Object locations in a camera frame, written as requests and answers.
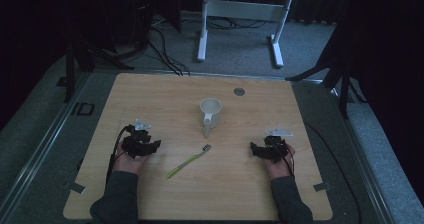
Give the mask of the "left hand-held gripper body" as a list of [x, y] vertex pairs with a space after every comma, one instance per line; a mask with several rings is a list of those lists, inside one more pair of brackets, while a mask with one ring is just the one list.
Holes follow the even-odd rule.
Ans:
[[130, 157], [138, 150], [145, 150], [144, 144], [149, 143], [151, 139], [148, 132], [150, 128], [149, 124], [144, 124], [140, 119], [136, 119], [134, 124], [127, 125], [124, 130], [129, 133], [129, 136], [124, 138], [122, 150]]

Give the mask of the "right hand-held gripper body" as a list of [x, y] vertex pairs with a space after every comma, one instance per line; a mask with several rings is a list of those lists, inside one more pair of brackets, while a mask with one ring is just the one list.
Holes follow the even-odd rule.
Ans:
[[290, 131], [284, 129], [273, 129], [267, 130], [265, 134], [265, 159], [272, 160], [274, 163], [278, 163], [287, 155], [293, 155], [285, 141], [285, 137], [292, 136]]

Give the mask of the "green toothbrush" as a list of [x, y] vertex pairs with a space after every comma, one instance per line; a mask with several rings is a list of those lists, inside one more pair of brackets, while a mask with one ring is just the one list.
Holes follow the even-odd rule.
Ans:
[[170, 179], [172, 178], [175, 174], [177, 174], [179, 171], [181, 171], [185, 166], [187, 166], [188, 164], [190, 164], [191, 162], [199, 159], [200, 157], [202, 157], [205, 153], [207, 153], [209, 150], [211, 149], [211, 145], [206, 144], [203, 148], [202, 151], [198, 154], [192, 155], [190, 156], [188, 159], [186, 159], [182, 164], [178, 165], [177, 167], [175, 167], [173, 170], [171, 170], [170, 172], [167, 173], [167, 175], [165, 176], [166, 179]]

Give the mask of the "white cup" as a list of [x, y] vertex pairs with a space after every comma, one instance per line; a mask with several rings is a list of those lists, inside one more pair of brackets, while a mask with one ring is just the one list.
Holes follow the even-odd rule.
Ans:
[[200, 111], [202, 112], [201, 124], [203, 127], [203, 136], [209, 137], [210, 130], [215, 128], [221, 116], [222, 104], [216, 98], [206, 98], [200, 103]]

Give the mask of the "person's left hand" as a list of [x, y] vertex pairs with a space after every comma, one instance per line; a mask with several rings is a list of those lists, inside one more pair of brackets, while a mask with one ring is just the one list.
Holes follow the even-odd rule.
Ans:
[[148, 159], [148, 156], [136, 156], [132, 158], [126, 152], [120, 151], [114, 159], [112, 171], [128, 172], [139, 175]]

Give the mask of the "person's right hand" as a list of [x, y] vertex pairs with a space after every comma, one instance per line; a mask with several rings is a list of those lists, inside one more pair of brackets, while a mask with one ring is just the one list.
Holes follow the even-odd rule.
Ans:
[[287, 147], [288, 154], [278, 163], [274, 163], [272, 160], [263, 159], [264, 167], [271, 180], [280, 177], [292, 177], [294, 175], [293, 155], [295, 154], [295, 150], [290, 145], [287, 145]]

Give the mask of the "grey tape piece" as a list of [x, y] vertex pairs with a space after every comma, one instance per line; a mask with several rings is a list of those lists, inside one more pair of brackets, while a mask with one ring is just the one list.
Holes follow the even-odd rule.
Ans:
[[74, 191], [74, 192], [76, 192], [78, 194], [83, 194], [84, 191], [85, 191], [85, 187], [84, 186], [82, 186], [82, 185], [80, 185], [78, 183], [75, 183], [75, 182], [66, 182], [64, 184], [64, 187], [66, 189], [69, 189], [71, 191]]
[[328, 182], [323, 182], [323, 183], [319, 183], [319, 184], [315, 184], [314, 185], [314, 190], [316, 192], [319, 192], [319, 191], [329, 191], [332, 188], [333, 188], [333, 186], [330, 183], [328, 183]]

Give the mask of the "black tape rectangle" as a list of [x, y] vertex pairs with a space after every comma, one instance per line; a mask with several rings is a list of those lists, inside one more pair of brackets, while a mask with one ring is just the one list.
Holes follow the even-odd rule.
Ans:
[[71, 114], [76, 116], [90, 116], [93, 114], [95, 105], [92, 103], [76, 103]]

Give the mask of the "black metal stand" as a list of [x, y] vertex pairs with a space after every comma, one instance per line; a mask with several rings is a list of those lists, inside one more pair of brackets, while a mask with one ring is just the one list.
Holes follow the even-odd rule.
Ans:
[[66, 95], [64, 99], [65, 103], [71, 100], [76, 90], [75, 62], [78, 62], [78, 65], [83, 72], [93, 71], [95, 64], [91, 59], [92, 53], [94, 53], [101, 59], [106, 60], [107, 62], [111, 63], [119, 69], [133, 70], [133, 67], [123, 64], [117, 58], [95, 47], [81, 33], [75, 30], [67, 38], [65, 76]]
[[341, 82], [338, 108], [342, 116], [347, 119], [348, 93], [352, 86], [350, 78], [353, 59], [354, 55], [351, 49], [344, 51], [324, 50], [314, 67], [298, 75], [288, 77], [287, 81], [299, 82], [324, 69], [329, 69], [323, 79], [323, 85], [325, 88], [334, 88], [338, 82]]

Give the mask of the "dark curtain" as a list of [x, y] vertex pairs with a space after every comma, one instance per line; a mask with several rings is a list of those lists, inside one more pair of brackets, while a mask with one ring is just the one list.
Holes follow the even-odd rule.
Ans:
[[0, 0], [0, 130], [77, 36], [115, 49], [102, 0]]
[[424, 202], [424, 0], [379, 0], [354, 75]]

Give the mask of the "metal floor rail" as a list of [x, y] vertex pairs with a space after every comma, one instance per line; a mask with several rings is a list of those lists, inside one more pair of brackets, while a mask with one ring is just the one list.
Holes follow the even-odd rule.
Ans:
[[357, 167], [377, 218], [380, 224], [396, 224], [388, 182], [392, 171], [401, 175], [403, 171], [392, 147], [368, 104], [355, 101], [339, 86], [331, 92], [337, 96], [336, 105], [350, 135]]
[[53, 146], [57, 136], [62, 130], [68, 116], [77, 104], [80, 93], [84, 90], [90, 73], [83, 73], [76, 82], [74, 93], [62, 104], [55, 118], [51, 121], [51, 125], [44, 133], [42, 139], [37, 143], [36, 147], [31, 151], [31, 155], [19, 170], [13, 184], [0, 200], [0, 224], [7, 224], [13, 215], [20, 201], [22, 200], [32, 180]]

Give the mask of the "white desk frame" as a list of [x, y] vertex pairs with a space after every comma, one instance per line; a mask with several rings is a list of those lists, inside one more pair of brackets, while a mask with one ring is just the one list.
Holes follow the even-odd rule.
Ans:
[[280, 49], [280, 38], [290, 11], [292, 0], [284, 4], [262, 4], [224, 0], [202, 0], [201, 33], [198, 46], [197, 60], [206, 59], [207, 49], [207, 19], [209, 17], [224, 17], [256, 21], [271, 21], [278, 24], [276, 32], [270, 36], [269, 42], [277, 68], [284, 66]]

